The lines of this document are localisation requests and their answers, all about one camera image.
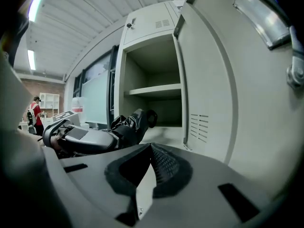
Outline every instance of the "man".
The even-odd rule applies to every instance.
[[[41,117],[41,110],[40,110],[40,106],[39,106],[40,101],[41,100],[40,100],[39,96],[35,96],[33,103],[30,104],[30,108],[33,109],[34,115],[36,118],[36,124],[34,125],[34,127],[36,128],[36,133],[37,133],[37,135],[42,136],[44,127],[43,127],[42,121],[40,119],[40,117]]]

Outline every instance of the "red shirt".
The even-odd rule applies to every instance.
[[[32,104],[30,104],[30,107],[33,107],[34,104],[36,104],[36,102],[33,102]],[[33,110],[34,110],[34,114],[36,117],[36,125],[37,126],[42,125],[42,121],[41,121],[40,117],[37,116],[39,113],[41,113],[40,106],[37,105]]]

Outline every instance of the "black pants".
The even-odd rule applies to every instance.
[[[34,127],[36,128],[36,135],[42,136],[43,131],[44,131],[43,125],[35,124]]]

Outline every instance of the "bolt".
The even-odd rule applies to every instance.
[[[304,76],[304,72],[303,69],[301,69],[300,67],[297,69],[296,74],[299,78],[302,78]]]

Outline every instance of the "ceiling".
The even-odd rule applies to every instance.
[[[63,77],[79,54],[106,28],[130,12],[167,0],[42,0],[16,53],[14,68],[31,72],[27,50],[35,52],[35,73]]]

